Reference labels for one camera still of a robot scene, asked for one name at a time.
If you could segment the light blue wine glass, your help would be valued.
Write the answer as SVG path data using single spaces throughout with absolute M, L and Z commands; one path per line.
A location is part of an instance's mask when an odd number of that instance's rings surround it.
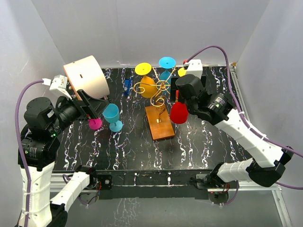
M 109 128 L 112 132 L 119 132 L 123 127 L 120 121 L 120 112 L 117 105 L 110 103 L 102 113 L 105 120 L 109 123 Z

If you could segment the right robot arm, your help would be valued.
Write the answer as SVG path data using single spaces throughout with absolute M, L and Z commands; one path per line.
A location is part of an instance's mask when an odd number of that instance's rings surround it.
M 282 177 L 285 165 L 293 155 L 267 142 L 265 137 L 254 134 L 254 127 L 244 124 L 238 111 L 224 94 L 209 94 L 201 79 L 192 74 L 176 79 L 175 87 L 191 115 L 196 115 L 222 130 L 251 155 L 245 161 L 217 164 L 202 180 L 204 184 L 221 188 L 232 181 L 246 181 L 270 187 Z

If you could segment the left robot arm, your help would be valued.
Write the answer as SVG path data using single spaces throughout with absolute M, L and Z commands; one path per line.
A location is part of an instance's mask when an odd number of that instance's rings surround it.
M 63 227 L 68 210 L 85 188 L 98 183 L 95 168 L 80 165 L 64 188 L 50 198 L 50 182 L 60 146 L 58 136 L 76 120 L 99 118 L 109 101 L 95 99 L 79 90 L 81 99 L 38 97 L 27 104 L 26 125 L 17 129 L 18 164 L 23 181 L 19 227 Z

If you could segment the red wine glass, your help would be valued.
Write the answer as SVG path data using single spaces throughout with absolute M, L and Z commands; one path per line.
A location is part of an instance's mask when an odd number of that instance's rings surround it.
M 176 102 L 171 109 L 170 119 L 175 124 L 183 124 L 188 119 L 187 107 L 184 103 Z

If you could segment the pink wine glass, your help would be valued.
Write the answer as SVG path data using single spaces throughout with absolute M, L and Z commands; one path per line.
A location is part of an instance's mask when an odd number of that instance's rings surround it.
M 99 130 L 102 127 L 102 120 L 100 118 L 97 119 L 89 119 L 89 127 L 92 130 Z

